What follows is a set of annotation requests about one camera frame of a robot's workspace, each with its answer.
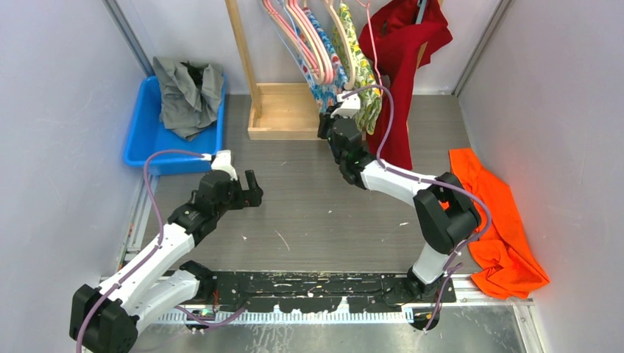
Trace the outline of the yellow floral garment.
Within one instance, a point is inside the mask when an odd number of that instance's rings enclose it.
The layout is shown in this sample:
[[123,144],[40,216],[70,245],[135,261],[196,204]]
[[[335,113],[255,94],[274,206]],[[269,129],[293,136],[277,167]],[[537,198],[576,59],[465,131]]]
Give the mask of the yellow floral garment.
[[[360,48],[356,28],[352,21],[352,14],[347,4],[344,2],[339,3],[338,14],[349,38],[350,50],[355,61],[356,80],[354,88],[376,85],[377,81],[371,63]],[[331,41],[344,69],[348,68],[341,47],[341,38],[335,27],[333,28]],[[382,110],[382,93],[378,88],[370,88],[362,90],[358,95],[361,100],[361,110],[353,118],[360,130],[365,131],[368,135],[372,135],[375,132],[377,118]]]

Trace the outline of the beige hanger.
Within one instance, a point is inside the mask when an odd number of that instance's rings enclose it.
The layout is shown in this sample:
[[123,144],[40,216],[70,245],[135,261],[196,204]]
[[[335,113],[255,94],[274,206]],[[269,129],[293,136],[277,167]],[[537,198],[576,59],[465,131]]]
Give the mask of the beige hanger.
[[345,69],[345,72],[347,73],[347,76],[348,76],[348,81],[345,84],[344,89],[353,90],[355,87],[356,72],[355,72],[354,57],[350,50],[349,38],[347,36],[346,30],[343,26],[341,18],[338,14],[338,11],[333,6],[334,1],[322,0],[322,3],[325,9],[328,11],[331,19],[333,20],[333,23],[338,30],[338,35],[341,38],[341,47],[342,47],[343,54],[346,58],[345,62],[347,63],[347,66],[348,66],[348,68]]

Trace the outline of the thin pink wire hanger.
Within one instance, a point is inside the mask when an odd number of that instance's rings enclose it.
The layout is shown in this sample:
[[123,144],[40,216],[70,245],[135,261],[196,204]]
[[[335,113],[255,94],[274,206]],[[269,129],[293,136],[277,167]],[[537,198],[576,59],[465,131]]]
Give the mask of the thin pink wire hanger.
[[372,66],[374,68],[374,72],[375,72],[375,76],[377,79],[377,83],[379,85],[383,84],[383,79],[382,79],[382,75],[380,74],[379,68],[378,68],[378,62],[377,62],[377,50],[376,50],[376,45],[375,45],[375,36],[373,34],[372,31],[372,17],[371,17],[371,13],[370,13],[370,5],[371,5],[371,1],[361,1],[361,0],[356,0],[356,2],[365,9],[366,12],[366,25],[368,26],[368,33],[369,33],[369,39],[371,42],[371,47],[372,47]]

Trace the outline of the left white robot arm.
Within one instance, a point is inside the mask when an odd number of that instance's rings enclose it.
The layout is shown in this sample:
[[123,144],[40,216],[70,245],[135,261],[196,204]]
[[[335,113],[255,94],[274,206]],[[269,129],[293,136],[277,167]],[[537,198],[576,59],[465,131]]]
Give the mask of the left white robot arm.
[[260,206],[263,189],[254,171],[245,177],[247,189],[227,171],[207,172],[145,249],[96,287],[83,285],[74,293],[69,335],[77,352],[129,352],[162,314],[192,299],[204,304],[214,297],[215,273],[193,260],[165,282],[158,279],[214,231],[227,211]]

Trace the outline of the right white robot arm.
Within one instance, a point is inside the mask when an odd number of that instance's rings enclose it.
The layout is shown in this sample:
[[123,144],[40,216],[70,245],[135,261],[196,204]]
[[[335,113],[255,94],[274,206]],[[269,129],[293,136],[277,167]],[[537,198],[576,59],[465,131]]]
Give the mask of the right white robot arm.
[[415,209],[425,245],[407,273],[413,299],[426,302],[437,292],[445,266],[457,247],[481,225],[481,215],[458,178],[415,174],[376,158],[355,122],[322,113],[317,130],[326,140],[347,183],[398,199]]

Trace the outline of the red skirt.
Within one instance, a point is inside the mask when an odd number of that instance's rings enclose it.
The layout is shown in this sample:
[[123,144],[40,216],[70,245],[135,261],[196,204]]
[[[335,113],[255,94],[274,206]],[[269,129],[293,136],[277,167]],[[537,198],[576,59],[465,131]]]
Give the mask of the red skirt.
[[[437,1],[428,1],[421,24],[414,23],[417,12],[417,1],[390,1],[372,16],[378,68],[380,74],[389,79],[394,117],[390,118],[390,100],[384,96],[375,132],[367,134],[366,140],[370,151],[375,153],[388,132],[380,156],[386,162],[407,170],[413,168],[408,116],[416,70],[430,63],[431,56],[453,40],[447,19]],[[365,56],[372,60],[367,25],[358,42]]]

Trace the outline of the grey-blue hanger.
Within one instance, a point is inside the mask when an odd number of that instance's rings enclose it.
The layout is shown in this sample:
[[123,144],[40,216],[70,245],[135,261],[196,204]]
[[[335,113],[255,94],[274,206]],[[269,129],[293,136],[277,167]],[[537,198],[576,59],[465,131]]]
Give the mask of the grey-blue hanger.
[[428,0],[418,0],[417,1],[418,12],[416,13],[416,17],[414,19],[415,24],[421,24],[425,17],[425,13],[428,7]]

